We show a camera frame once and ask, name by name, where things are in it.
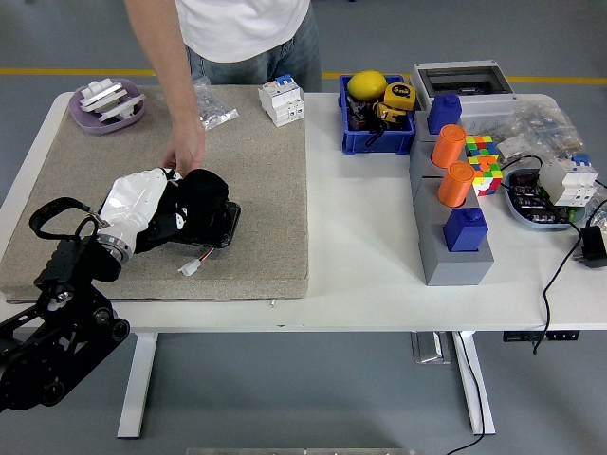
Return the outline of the person's right hand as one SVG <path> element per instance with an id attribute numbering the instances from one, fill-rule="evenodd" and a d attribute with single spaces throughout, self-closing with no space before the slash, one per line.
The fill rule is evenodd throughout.
<path id="1" fill-rule="evenodd" d="M 200 169 L 205 156 L 205 139 L 206 131 L 198 118 L 175 123 L 159 165 L 182 176 Z"/>

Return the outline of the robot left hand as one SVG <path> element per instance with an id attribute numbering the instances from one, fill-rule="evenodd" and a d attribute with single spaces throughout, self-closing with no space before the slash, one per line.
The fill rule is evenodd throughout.
<path id="1" fill-rule="evenodd" d="M 164 241 L 184 228 L 188 211 L 176 201 L 181 175 L 154 168 L 118 178 L 108 193 L 100 217 L 98 241 L 121 263 L 137 250 L 137 237 L 146 231 Z"/>

